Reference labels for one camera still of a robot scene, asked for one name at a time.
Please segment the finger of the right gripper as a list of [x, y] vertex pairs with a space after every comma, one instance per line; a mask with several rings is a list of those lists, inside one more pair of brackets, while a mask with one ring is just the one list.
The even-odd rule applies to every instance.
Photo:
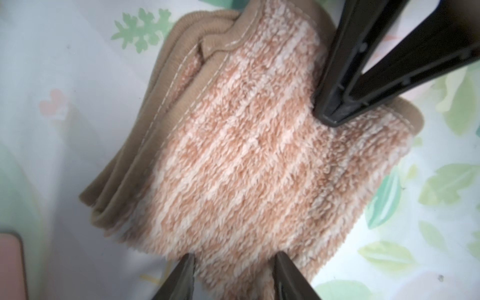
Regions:
[[362, 71], [407, 5], [403, 0], [346, 1], [318, 87], [312, 96], [319, 120], [352, 120], [375, 105], [355, 96]]
[[479, 1], [440, 1], [385, 57], [362, 72], [353, 95], [375, 107], [479, 58]]

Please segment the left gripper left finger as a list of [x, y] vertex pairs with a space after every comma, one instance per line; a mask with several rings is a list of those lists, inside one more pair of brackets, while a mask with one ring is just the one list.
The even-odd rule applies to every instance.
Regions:
[[152, 300], [192, 300], [195, 289], [195, 255], [185, 254]]

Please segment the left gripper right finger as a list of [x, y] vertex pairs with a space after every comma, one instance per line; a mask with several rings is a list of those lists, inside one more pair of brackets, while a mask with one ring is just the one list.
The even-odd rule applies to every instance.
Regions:
[[274, 256], [273, 278], [277, 300], [321, 300], [284, 251]]

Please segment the brown striped dishcloth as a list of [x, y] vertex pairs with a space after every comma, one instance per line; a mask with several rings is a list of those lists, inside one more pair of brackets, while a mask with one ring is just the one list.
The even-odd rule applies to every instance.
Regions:
[[423, 127], [401, 98], [332, 128], [311, 97], [335, 33], [315, 1], [183, 16], [127, 140], [81, 193], [135, 250], [195, 257], [217, 300], [273, 300], [284, 251], [307, 280], [335, 255]]

